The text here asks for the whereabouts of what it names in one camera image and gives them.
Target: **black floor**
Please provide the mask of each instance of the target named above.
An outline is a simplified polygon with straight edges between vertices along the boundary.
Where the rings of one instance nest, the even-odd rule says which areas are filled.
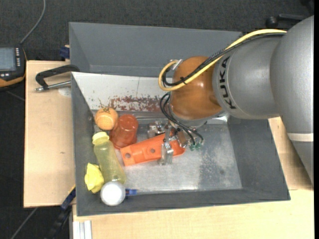
[[[42,0],[0,0],[0,45],[18,43],[41,10]],[[279,13],[310,15],[299,0],[47,0],[42,22],[23,46],[30,60],[61,60],[59,49],[68,43],[70,21],[250,32],[265,28],[265,19]],[[23,99],[24,83],[0,92],[0,238],[4,239],[11,238],[33,210],[22,207]],[[44,238],[58,214],[58,207],[37,209],[15,238]],[[58,238],[68,238],[67,227]]]

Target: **yellow bottle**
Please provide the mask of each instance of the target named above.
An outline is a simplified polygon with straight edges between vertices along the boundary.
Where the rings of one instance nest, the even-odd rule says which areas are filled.
[[[105,132],[93,135],[94,153],[99,162],[99,166],[104,178],[104,183],[117,181],[122,184],[126,181],[126,175],[118,161],[114,146],[109,141],[109,136]]]

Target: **electronic device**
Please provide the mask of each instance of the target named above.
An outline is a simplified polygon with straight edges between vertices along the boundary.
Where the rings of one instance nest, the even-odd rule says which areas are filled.
[[[0,90],[7,90],[24,79],[25,63],[20,44],[0,46]]]

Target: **white bottle cap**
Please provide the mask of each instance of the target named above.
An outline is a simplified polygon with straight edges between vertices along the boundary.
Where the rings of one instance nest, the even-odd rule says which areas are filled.
[[[125,188],[117,181],[105,183],[100,192],[101,200],[108,206],[116,206],[125,198]]]

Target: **orange ball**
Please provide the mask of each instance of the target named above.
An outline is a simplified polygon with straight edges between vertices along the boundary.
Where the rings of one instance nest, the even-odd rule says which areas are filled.
[[[118,120],[119,115],[113,108],[101,108],[95,116],[95,124],[102,130],[112,130]]]

